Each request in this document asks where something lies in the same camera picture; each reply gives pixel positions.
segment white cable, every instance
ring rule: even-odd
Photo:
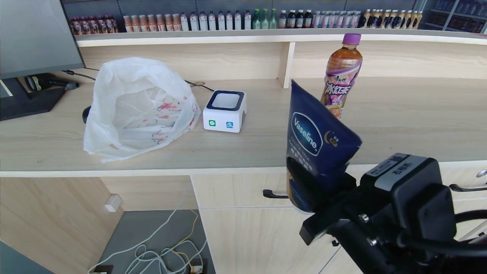
[[[159,261],[159,262],[160,262],[160,264],[159,264],[159,272],[160,272],[161,274],[162,274],[161,265],[162,265],[162,266],[165,268],[165,270],[168,272],[168,274],[179,274],[179,272],[180,272],[181,270],[185,270],[185,269],[186,269],[186,266],[188,266],[188,265],[189,265],[189,261],[191,261],[191,260],[192,260],[194,257],[196,257],[196,256],[199,256],[199,257],[200,257],[201,262],[203,263],[203,260],[202,260],[202,258],[201,258],[200,253],[201,253],[201,251],[202,251],[202,250],[205,248],[205,246],[206,246],[206,240],[205,240],[205,243],[203,244],[203,247],[202,247],[200,250],[198,250],[198,249],[196,248],[196,246],[194,245],[194,243],[193,243],[193,242],[191,242],[191,241],[189,241],[189,240],[186,240],[186,241],[183,241],[183,242],[181,242],[181,243],[178,243],[177,245],[175,245],[175,246],[174,246],[174,247],[172,247],[172,248],[164,248],[164,250],[161,252],[161,254],[160,254],[160,255],[158,255],[158,254],[157,254],[156,252],[154,252],[154,251],[147,251],[147,246],[144,244],[144,242],[146,242],[146,241],[150,240],[150,239],[152,238],[152,236],[154,236],[154,235],[155,235],[155,234],[156,234],[156,233],[157,233],[157,232],[158,232],[158,231],[159,231],[161,228],[163,228],[163,227],[164,227],[164,226],[165,226],[165,225],[166,225],[166,224],[169,222],[169,220],[171,220],[171,217],[174,215],[174,213],[176,212],[176,210],[178,210],[179,206],[180,206],[180,205],[181,205],[181,203],[183,202],[183,199],[184,199],[184,197],[186,196],[186,192],[187,192],[187,190],[188,190],[188,189],[186,189],[186,190],[184,191],[183,196],[181,197],[181,200],[179,200],[179,203],[178,203],[178,205],[177,205],[176,209],[174,209],[174,210],[172,211],[172,213],[169,215],[168,219],[167,219],[167,220],[166,220],[166,221],[165,221],[165,222],[164,222],[164,223],[163,223],[163,224],[162,224],[162,225],[161,225],[159,228],[157,228],[157,229],[156,229],[156,230],[155,230],[155,231],[154,231],[154,232],[153,232],[153,233],[152,233],[152,234],[151,234],[151,235],[150,235],[150,236],[149,236],[147,239],[145,239],[145,240],[141,241],[140,243],[138,243],[138,244],[136,244],[136,245],[132,246],[131,248],[128,248],[128,249],[126,249],[126,250],[122,250],[122,251],[119,251],[119,252],[115,252],[115,253],[113,253],[112,255],[108,256],[108,258],[106,258],[105,260],[103,260],[103,261],[101,261],[101,262],[99,262],[99,263],[95,264],[95,265],[94,265],[94,266],[92,266],[90,269],[88,269],[88,271],[86,272],[86,274],[90,274],[91,270],[93,270],[95,267],[97,267],[97,266],[101,265],[102,263],[104,263],[104,262],[108,261],[108,260],[109,260],[111,257],[113,257],[113,256],[115,256],[115,255],[118,255],[118,254],[122,254],[122,253],[127,252],[127,251],[130,251],[130,250],[132,250],[132,249],[134,249],[134,248],[137,248],[137,249],[135,250],[135,260],[134,260],[134,261],[133,261],[133,262],[132,262],[132,263],[129,265],[129,268],[128,268],[128,269],[125,271],[125,273],[126,273],[126,274],[129,274],[129,273],[130,273],[130,272],[131,272],[131,271],[132,271],[132,270],[133,270],[133,269],[134,269],[134,268],[135,268],[135,267],[136,267],[136,266],[137,266],[137,265],[138,265],[138,264],[139,264],[141,261],[149,261],[150,263],[149,263],[149,264],[148,264],[148,265],[147,265],[147,266],[146,266],[146,267],[145,267],[145,268],[144,268],[144,269],[143,269],[143,270],[140,272],[140,274],[141,274],[142,272],[144,272],[144,271],[145,271],[145,270],[146,270],[146,269],[147,269],[147,268],[148,268],[148,267],[149,267],[149,266],[150,266],[150,265],[151,265],[153,262],[155,262],[155,261]],[[195,254],[193,257],[191,257],[191,259],[189,259],[189,261],[188,261],[186,264],[184,264],[184,266],[183,266],[183,267],[181,267],[180,269],[178,269],[178,271],[175,271],[175,272],[170,272],[170,271],[167,269],[167,267],[166,267],[166,265],[165,265],[164,261],[162,260],[162,256],[164,256],[165,254],[167,254],[167,253],[168,253],[168,252],[170,252],[170,251],[173,251],[173,250],[174,250],[174,248],[176,248],[177,246],[179,246],[179,245],[181,245],[182,243],[185,243],[185,242],[190,242],[190,243],[193,245],[193,247],[195,248],[195,250],[197,250],[197,251],[198,251],[198,253],[196,253],[196,254]],[[137,256],[137,250],[138,250],[140,247],[144,247],[144,249],[145,249],[145,250],[144,250],[144,252],[143,252],[142,254],[140,254],[139,256]],[[144,257],[144,255],[145,255],[145,254],[149,254],[149,253],[151,253],[151,254],[155,254],[155,255],[156,255],[156,257],[154,257],[154,258],[152,258],[152,259],[144,259],[144,258],[143,258],[143,257]],[[182,257],[181,257],[179,254],[176,254],[176,255],[178,255],[178,256],[181,258],[181,260],[184,262],[184,259],[183,259],[183,258],[182,258]],[[133,264],[135,261],[137,261],[137,263],[135,264],[135,266],[134,266],[132,269],[130,269],[130,266],[131,266],[131,265],[132,265],[132,264]]]

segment pegboard wall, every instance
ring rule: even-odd
[[[414,7],[417,0],[90,0],[90,1],[67,1],[63,2],[64,9],[68,18],[74,16],[89,16],[112,14],[118,24],[120,31],[125,31],[123,16],[124,15],[142,15],[142,14],[174,14],[185,12],[189,15],[191,12],[199,13],[201,11],[207,14],[210,11],[218,13],[227,10],[235,13],[239,10],[244,14],[250,10],[253,14],[254,9],[272,8],[276,13],[280,10],[290,9],[311,9],[316,10],[359,10],[364,12],[366,9],[397,9],[410,10]]]

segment black mouse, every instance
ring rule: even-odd
[[[86,120],[88,120],[88,114],[90,114],[90,109],[91,109],[91,106],[85,108],[85,110],[83,110],[83,123],[86,124]]]

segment green bottle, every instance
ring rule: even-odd
[[[259,19],[259,9],[255,9],[254,21],[252,22],[252,29],[261,29],[261,21]]]
[[[271,21],[269,23],[269,28],[270,29],[275,29],[277,26],[277,21],[276,21],[276,9],[272,9],[272,14],[271,14]]]
[[[269,21],[267,20],[267,9],[263,9],[261,29],[268,29],[268,28],[269,28]]]

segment robotic arm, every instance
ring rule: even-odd
[[[329,234],[365,274],[485,272],[487,238],[453,238],[456,223],[485,219],[487,210],[455,215],[435,159],[394,154],[367,172],[359,186],[345,173],[334,193],[321,190],[291,158],[287,168],[315,213],[300,231],[307,245]]]

